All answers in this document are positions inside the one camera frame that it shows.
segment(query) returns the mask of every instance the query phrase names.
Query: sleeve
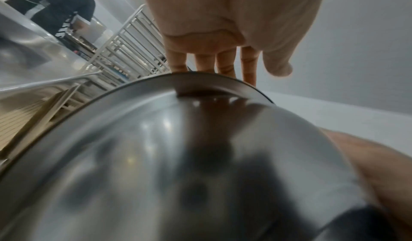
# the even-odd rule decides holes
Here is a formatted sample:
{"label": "sleeve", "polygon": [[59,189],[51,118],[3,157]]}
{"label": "sleeve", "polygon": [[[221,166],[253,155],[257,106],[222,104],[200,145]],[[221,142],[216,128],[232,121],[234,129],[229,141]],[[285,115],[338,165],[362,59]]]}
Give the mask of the sleeve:
{"label": "sleeve", "polygon": [[95,8],[96,3],[94,2],[94,0],[89,0],[88,3],[84,4],[77,10],[76,18],[86,24],[90,24],[90,20],[93,17]]}

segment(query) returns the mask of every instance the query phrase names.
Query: shiny metal surface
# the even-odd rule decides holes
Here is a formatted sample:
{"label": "shiny metal surface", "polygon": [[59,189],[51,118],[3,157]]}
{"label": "shiny metal surface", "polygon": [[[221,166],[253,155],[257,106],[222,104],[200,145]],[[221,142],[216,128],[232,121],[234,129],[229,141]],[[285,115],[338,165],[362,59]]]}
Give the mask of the shiny metal surface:
{"label": "shiny metal surface", "polygon": [[396,240],[315,126],[205,73],[94,100],[22,153],[0,192],[0,240]]}
{"label": "shiny metal surface", "polygon": [[0,2],[0,98],[99,72],[81,70],[85,63],[54,36]]}

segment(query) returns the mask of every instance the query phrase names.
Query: person in black shirt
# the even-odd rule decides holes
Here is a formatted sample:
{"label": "person in black shirt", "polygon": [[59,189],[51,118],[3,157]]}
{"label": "person in black shirt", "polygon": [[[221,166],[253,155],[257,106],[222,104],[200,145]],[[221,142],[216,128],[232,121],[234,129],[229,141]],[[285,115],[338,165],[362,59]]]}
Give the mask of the person in black shirt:
{"label": "person in black shirt", "polygon": [[70,26],[80,30],[90,24],[96,6],[94,0],[8,0],[6,3],[22,14],[42,4],[44,8],[31,20],[58,38],[64,37]]}

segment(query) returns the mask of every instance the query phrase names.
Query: metal bowl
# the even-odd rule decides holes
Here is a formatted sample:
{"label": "metal bowl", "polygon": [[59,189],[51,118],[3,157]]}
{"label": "metal bowl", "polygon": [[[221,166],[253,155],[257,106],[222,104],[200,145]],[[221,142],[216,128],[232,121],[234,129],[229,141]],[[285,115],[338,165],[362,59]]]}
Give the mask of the metal bowl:
{"label": "metal bowl", "polygon": [[0,192],[0,240],[396,239],[315,126],[204,73],[92,101],[14,160]]}

